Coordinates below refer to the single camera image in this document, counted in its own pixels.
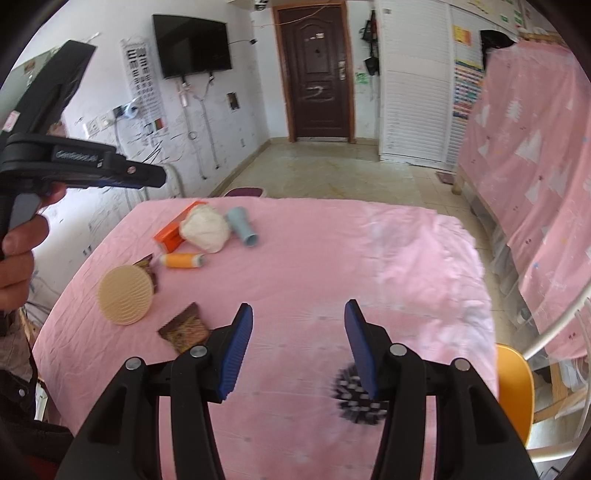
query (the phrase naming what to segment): black and white brush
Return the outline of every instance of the black and white brush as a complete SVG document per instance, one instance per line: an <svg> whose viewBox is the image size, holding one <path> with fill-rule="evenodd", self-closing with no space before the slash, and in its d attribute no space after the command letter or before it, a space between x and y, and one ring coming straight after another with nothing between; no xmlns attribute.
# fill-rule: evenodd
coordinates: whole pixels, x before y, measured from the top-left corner
<svg viewBox="0 0 591 480"><path fill-rule="evenodd" d="M339 408L343 410L341 417L353 423L377 425L386 418L388 412L387 401L372 401L368 393L361 386L361 379L355 364L339 371L335 380L335 394L333 398L339 401Z"/></svg>

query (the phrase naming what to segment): green sticker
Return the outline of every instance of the green sticker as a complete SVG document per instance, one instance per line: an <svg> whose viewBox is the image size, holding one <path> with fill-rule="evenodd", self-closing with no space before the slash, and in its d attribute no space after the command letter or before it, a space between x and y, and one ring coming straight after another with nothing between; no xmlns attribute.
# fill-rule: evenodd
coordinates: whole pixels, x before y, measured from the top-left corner
<svg viewBox="0 0 591 480"><path fill-rule="evenodd" d="M369 85L369 75L365 72L355 72L355 83L357 85Z"/></svg>

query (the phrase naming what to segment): wall switch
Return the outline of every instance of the wall switch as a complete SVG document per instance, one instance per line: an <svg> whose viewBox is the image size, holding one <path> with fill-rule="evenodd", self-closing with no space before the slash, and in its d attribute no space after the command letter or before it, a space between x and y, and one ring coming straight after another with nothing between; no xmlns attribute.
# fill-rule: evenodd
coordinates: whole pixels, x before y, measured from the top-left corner
<svg viewBox="0 0 591 480"><path fill-rule="evenodd" d="M96 121L99 125L99 128L104 130L115 123L115 114L113 113L113 110L109 110L107 113L96 117Z"/></svg>
<svg viewBox="0 0 591 480"><path fill-rule="evenodd" d="M238 97L236 96L236 92L228 93L227 97L231 110L238 110L240 108L240 104L238 104Z"/></svg>
<svg viewBox="0 0 591 480"><path fill-rule="evenodd" d="M86 122L83 125L84 133L86 138L94 137L97 133L100 132L99 123L96 118L93 118L90 122Z"/></svg>

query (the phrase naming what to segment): metal screw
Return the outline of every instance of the metal screw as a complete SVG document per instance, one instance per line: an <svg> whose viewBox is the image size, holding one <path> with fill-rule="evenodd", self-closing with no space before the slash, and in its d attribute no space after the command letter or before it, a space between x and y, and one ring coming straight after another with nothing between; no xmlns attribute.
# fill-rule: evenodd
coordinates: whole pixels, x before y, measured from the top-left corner
<svg viewBox="0 0 591 480"><path fill-rule="evenodd" d="M141 366L141 364L142 361L136 356L133 356L125 362L125 368L127 370L137 370Z"/></svg>
<svg viewBox="0 0 591 480"><path fill-rule="evenodd" d="M201 358L207 354L207 347L203 345L196 345L191 348L191 356L193 358Z"/></svg>
<svg viewBox="0 0 591 480"><path fill-rule="evenodd" d="M468 370L470 370L470 362L465 358L458 358L453 363L453 366L462 372L467 372Z"/></svg>
<svg viewBox="0 0 591 480"><path fill-rule="evenodd" d="M407 348L401 343L393 343L390 345L390 353L394 356L404 356L408 352Z"/></svg>

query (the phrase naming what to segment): tiled floor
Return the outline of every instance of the tiled floor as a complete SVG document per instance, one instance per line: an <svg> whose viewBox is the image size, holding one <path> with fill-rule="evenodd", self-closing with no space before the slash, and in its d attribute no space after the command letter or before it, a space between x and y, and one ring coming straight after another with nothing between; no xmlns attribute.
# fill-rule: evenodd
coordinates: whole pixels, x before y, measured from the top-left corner
<svg viewBox="0 0 591 480"><path fill-rule="evenodd" d="M258 186L269 197L355 199L392 205L423 206L459 218L476 239L486 267L496 338L509 343L515 331L503 311L497 277L488 269L491 246L464 197L440 183L432 168L378 161L376 147L349 144L275 144L242 172L230 188Z"/></svg>

